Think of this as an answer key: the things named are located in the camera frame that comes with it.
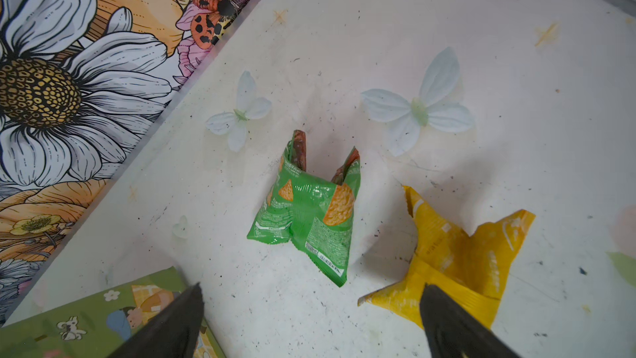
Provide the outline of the green snack bag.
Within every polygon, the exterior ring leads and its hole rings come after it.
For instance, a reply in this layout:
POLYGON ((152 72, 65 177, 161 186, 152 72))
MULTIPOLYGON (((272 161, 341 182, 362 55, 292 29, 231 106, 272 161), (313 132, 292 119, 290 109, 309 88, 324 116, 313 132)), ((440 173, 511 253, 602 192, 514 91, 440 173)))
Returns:
POLYGON ((306 171, 306 134, 296 130, 247 238, 291 242, 337 287, 347 281, 354 204, 361 184, 359 151, 352 149, 331 180, 306 171))

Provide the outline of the white paper bag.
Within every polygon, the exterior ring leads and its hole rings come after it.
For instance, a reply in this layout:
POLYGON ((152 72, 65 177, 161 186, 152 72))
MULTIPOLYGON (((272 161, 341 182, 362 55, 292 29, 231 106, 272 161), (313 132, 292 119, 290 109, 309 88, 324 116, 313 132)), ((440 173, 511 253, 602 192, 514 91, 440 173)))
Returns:
MULTIPOLYGON (((109 288, 2 328, 1 355, 109 357, 187 288, 175 268, 109 288)), ((193 357, 222 356, 204 318, 193 357)))

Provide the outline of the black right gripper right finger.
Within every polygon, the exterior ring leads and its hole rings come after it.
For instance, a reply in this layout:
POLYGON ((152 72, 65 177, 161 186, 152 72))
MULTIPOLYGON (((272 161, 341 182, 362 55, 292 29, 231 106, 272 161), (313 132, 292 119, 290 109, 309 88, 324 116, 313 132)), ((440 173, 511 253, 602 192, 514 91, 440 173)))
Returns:
POLYGON ((516 352, 436 285, 425 286, 419 309, 434 358, 519 358, 516 352))

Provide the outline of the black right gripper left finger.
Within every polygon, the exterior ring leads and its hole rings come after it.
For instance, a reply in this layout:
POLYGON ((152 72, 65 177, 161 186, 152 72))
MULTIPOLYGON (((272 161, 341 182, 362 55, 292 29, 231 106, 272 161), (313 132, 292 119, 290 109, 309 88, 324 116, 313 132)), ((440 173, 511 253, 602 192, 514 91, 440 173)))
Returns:
POLYGON ((204 306, 202 290, 197 283, 187 288, 109 358, 193 357, 204 319, 204 306))

